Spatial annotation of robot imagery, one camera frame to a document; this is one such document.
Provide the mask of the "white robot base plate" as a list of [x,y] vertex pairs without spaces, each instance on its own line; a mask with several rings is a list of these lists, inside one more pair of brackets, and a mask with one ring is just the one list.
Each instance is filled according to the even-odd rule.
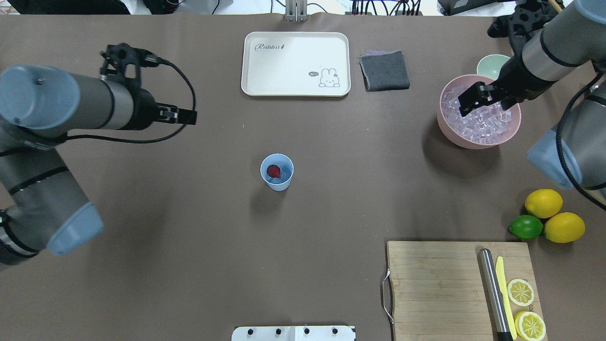
[[240,326],[234,329],[232,341],[356,341],[354,326]]

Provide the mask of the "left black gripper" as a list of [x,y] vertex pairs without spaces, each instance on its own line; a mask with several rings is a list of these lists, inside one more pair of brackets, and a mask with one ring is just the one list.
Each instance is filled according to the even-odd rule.
[[104,62],[99,77],[112,95],[112,113],[102,129],[144,130],[154,121],[177,125],[196,125],[197,111],[156,103],[143,89],[141,69],[158,67],[160,59],[143,48],[121,43],[100,52]]

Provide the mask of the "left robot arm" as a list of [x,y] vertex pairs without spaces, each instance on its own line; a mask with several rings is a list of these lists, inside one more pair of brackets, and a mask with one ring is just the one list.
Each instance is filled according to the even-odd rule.
[[[1,184],[14,205],[1,211],[1,270],[42,250],[65,255],[104,228],[95,205],[57,151],[65,142],[95,139],[153,144],[173,137],[132,140],[71,130],[144,130],[154,122],[196,123],[190,80],[169,60],[126,43],[108,45],[97,78],[47,65],[17,64],[1,73]],[[166,65],[191,91],[192,108],[158,103],[142,87],[142,68]]]

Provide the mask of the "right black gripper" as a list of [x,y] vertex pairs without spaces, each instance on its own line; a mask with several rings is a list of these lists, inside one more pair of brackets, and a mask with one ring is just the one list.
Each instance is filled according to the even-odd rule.
[[497,80],[491,84],[476,82],[457,97],[461,117],[477,108],[502,101],[521,103],[536,99],[549,89],[554,81],[533,75],[522,60],[523,48],[557,14],[548,2],[522,2],[513,13],[497,17],[488,28],[489,37],[508,37],[513,57],[504,64]]

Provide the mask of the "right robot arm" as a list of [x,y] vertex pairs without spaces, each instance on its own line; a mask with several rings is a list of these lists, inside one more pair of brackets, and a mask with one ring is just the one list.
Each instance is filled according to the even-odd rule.
[[491,83],[459,95],[459,114],[499,103],[508,109],[537,99],[573,71],[591,64],[594,76],[568,101],[555,126],[527,159],[561,188],[573,188],[605,209],[606,11],[603,0],[518,0],[494,20],[490,37],[508,37],[513,51]]

